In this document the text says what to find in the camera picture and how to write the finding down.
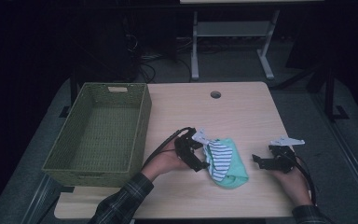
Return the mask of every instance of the wicker basket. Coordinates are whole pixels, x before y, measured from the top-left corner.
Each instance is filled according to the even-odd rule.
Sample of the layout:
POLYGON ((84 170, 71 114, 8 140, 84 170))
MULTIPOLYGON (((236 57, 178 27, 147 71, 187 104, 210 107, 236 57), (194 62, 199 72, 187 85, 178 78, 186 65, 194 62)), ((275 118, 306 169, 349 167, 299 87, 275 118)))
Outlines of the wicker basket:
POLYGON ((142 168, 146 84, 85 83, 43 166, 65 186, 122 187, 142 168))

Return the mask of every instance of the person's right hand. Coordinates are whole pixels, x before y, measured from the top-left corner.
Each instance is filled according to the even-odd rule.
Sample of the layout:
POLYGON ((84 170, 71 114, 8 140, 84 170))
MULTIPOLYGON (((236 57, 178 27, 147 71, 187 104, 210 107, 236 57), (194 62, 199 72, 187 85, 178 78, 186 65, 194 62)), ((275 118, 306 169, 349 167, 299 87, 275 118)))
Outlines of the person's right hand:
POLYGON ((307 180, 296 167, 287 174, 281 171, 270 172, 281 182, 284 191, 295 206, 313 205, 308 192, 307 180))
POLYGON ((190 169, 184 161, 178 158, 175 152, 177 137, 165 146, 143 169, 142 173, 150 180, 154 181, 159 175, 168 173, 172 170, 190 169))

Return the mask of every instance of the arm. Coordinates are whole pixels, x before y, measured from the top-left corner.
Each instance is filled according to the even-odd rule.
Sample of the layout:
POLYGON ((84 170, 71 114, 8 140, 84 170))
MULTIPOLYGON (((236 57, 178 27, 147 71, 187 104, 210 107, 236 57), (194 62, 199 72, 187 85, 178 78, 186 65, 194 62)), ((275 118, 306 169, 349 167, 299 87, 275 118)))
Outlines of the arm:
POLYGON ((281 183, 285 193, 292 200, 295 209, 292 211, 297 224, 325 224, 319 209, 312 204, 305 177, 295 167, 284 174, 281 171, 270 171, 281 183))
POLYGON ((130 223, 135 211, 153 189, 152 182, 171 170, 188 168, 176 156, 174 140, 161 150, 142 171, 135 175, 118 193, 98 204, 89 223, 130 223))

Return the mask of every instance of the metal frame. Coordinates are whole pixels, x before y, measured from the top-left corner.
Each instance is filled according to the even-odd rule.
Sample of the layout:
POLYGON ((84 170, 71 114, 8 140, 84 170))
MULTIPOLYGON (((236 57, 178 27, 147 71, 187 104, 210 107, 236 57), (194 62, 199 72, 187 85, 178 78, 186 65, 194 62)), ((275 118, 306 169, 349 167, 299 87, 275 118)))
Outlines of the metal frame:
POLYGON ((198 12, 194 12, 193 20, 193 48, 191 51, 191 78, 200 78, 199 60, 197 56, 198 36, 265 36, 266 42, 262 49, 257 50, 258 58, 263 66, 267 79, 273 79, 274 75, 267 60, 267 51, 280 10, 275 10, 270 21, 198 21, 198 12))

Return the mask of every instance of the plaid sleeve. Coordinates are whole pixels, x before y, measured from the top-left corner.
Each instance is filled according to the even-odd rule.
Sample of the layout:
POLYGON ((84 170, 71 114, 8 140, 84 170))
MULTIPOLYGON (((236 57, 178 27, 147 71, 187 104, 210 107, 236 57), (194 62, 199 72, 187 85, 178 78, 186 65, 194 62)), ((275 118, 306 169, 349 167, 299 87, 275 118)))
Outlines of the plaid sleeve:
POLYGON ((319 209, 313 205, 296 207, 292 211, 297 224, 325 224, 325 220, 319 209))
POLYGON ((135 175, 118 193, 98 204, 89 223, 130 223, 136 209, 153 187, 142 173, 135 175))

